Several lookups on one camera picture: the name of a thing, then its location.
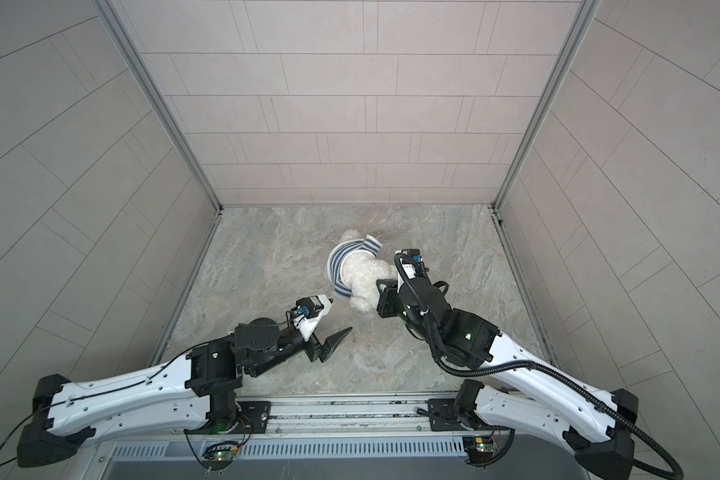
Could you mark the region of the blue white striped sweater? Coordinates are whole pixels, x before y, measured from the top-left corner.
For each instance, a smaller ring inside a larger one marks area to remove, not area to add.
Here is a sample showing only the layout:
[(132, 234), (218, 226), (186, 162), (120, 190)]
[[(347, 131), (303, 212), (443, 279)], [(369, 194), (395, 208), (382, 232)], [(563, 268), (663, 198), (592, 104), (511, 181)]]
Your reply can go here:
[(362, 239), (343, 240), (333, 248), (326, 263), (326, 271), (337, 294), (346, 298), (352, 296), (350, 267), (356, 264), (363, 266), (377, 260), (382, 246), (378, 239), (367, 235)]

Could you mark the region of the white teddy bear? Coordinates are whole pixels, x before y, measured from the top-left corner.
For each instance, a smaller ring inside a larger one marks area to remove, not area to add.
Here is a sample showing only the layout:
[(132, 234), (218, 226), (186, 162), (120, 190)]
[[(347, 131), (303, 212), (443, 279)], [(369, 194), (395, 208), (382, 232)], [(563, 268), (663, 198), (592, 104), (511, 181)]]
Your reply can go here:
[[(340, 236), (338, 244), (343, 240), (365, 237), (361, 237), (357, 230), (346, 230)], [(397, 278), (395, 267), (389, 262), (379, 259), (378, 254), (375, 261), (367, 262), (363, 266), (356, 264), (350, 267), (352, 296), (348, 298), (349, 305), (361, 314), (372, 313), (377, 308), (380, 295), (376, 288), (376, 281)]]

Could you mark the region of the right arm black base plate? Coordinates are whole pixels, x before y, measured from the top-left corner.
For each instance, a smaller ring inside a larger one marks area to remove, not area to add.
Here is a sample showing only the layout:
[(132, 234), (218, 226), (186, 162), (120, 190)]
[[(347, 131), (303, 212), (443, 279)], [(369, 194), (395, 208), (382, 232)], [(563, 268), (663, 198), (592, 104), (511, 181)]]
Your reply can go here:
[(425, 416), (433, 431), (476, 431), (485, 426), (466, 401), (456, 398), (429, 399)]

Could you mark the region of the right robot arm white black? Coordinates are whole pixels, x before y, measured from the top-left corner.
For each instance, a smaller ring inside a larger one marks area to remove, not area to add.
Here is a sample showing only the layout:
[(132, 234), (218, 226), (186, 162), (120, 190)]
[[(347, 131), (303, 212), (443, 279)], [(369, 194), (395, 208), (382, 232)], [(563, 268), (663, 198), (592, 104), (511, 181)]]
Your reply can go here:
[(376, 286), (379, 315), (402, 318), (436, 365), (462, 378), (454, 409), (463, 426), (532, 434), (602, 479), (627, 479), (637, 467), (635, 395), (593, 387), (527, 352), (496, 325), (451, 307), (443, 282), (416, 277)]

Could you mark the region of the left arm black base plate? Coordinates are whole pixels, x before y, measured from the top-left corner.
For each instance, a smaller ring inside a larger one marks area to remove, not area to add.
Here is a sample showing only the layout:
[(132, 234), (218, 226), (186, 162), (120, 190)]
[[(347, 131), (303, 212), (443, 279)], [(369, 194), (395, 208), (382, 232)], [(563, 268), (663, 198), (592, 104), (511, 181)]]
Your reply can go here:
[(208, 420), (210, 435), (263, 434), (271, 414), (270, 401), (243, 400), (235, 403), (234, 417)]

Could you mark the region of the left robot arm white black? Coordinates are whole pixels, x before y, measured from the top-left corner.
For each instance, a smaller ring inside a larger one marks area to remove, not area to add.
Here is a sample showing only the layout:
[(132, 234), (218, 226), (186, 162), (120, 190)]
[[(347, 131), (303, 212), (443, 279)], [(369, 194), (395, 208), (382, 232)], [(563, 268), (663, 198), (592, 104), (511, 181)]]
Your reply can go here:
[(244, 376), (258, 377), (301, 352), (325, 362), (349, 333), (343, 329), (319, 341), (303, 337), (294, 326), (258, 318), (171, 361), (129, 374), (83, 383), (59, 374), (43, 377), (18, 440), (17, 464), (51, 465), (84, 446), (158, 430), (248, 439), (265, 431), (269, 405), (238, 401)]

